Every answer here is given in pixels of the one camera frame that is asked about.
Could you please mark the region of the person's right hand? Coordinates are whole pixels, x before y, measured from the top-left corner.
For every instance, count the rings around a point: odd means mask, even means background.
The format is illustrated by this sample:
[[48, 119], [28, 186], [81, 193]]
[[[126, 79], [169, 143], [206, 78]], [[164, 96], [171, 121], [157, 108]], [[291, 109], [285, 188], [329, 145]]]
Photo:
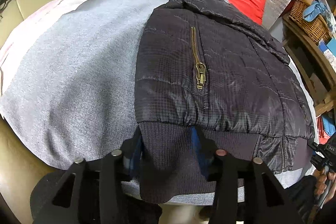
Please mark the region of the person's right hand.
[[317, 179], [317, 183], [315, 184], [315, 190], [314, 190], [315, 196], [322, 195], [326, 191], [327, 188], [326, 180], [330, 180], [333, 183], [326, 196], [325, 203], [332, 200], [335, 194], [335, 173], [329, 172], [327, 175], [325, 175], [323, 174], [323, 170], [321, 171], [315, 170], [313, 176]]

